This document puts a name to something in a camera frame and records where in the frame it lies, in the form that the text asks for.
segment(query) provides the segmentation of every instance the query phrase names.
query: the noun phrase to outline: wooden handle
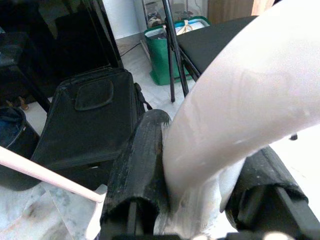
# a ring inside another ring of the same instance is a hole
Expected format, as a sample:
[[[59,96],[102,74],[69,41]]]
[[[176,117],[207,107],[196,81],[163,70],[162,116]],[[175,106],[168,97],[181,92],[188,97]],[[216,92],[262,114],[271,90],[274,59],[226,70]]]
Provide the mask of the wooden handle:
[[[49,169],[40,166],[12,151],[0,146],[0,164],[20,173],[29,175],[56,187],[68,190],[72,193],[83,196],[94,202],[101,203],[105,200],[105,196],[99,195],[94,191],[81,186]]]

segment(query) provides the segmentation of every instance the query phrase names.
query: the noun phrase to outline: black bag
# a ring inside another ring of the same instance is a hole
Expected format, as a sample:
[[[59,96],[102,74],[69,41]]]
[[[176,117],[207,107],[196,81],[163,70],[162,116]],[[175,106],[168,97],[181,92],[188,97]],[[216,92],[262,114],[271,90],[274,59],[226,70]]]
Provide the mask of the black bag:
[[[140,86],[122,68],[99,68],[62,82],[31,160],[90,189],[107,184],[144,103]]]

